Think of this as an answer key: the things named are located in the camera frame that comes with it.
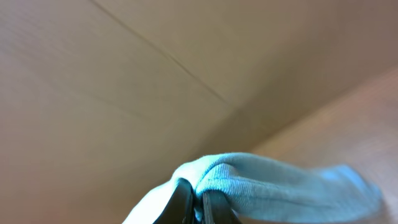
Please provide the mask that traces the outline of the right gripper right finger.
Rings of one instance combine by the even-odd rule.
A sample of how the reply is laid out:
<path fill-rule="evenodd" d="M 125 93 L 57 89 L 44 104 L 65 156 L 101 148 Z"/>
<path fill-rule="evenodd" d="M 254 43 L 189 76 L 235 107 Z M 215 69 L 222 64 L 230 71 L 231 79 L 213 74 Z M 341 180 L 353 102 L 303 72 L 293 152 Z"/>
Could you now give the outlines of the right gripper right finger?
<path fill-rule="evenodd" d="M 203 193 L 203 224 L 242 224 L 221 191 Z"/>

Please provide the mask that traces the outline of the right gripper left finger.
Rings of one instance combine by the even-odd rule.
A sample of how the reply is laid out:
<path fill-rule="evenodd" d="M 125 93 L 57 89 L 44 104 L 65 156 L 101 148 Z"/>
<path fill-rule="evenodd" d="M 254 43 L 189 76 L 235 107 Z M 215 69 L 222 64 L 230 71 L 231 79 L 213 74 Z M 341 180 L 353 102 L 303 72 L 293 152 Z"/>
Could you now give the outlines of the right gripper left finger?
<path fill-rule="evenodd" d="M 191 183 L 178 179 L 177 186 L 154 224 L 195 224 L 195 194 Z"/>

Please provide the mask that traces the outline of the light blue printed t-shirt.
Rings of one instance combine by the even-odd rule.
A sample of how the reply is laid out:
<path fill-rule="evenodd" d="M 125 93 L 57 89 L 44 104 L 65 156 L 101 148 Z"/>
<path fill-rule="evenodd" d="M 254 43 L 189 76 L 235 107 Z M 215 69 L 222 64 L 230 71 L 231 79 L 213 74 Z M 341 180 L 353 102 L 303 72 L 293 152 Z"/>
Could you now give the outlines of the light blue printed t-shirt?
<path fill-rule="evenodd" d="M 180 179 L 197 198 L 209 190 L 226 195 L 240 215 L 272 222 L 334 223 L 377 213 L 382 193 L 346 165 L 321 169 L 299 167 L 250 153 L 203 156 L 181 165 L 171 179 L 149 191 L 125 223 L 153 223 Z"/>

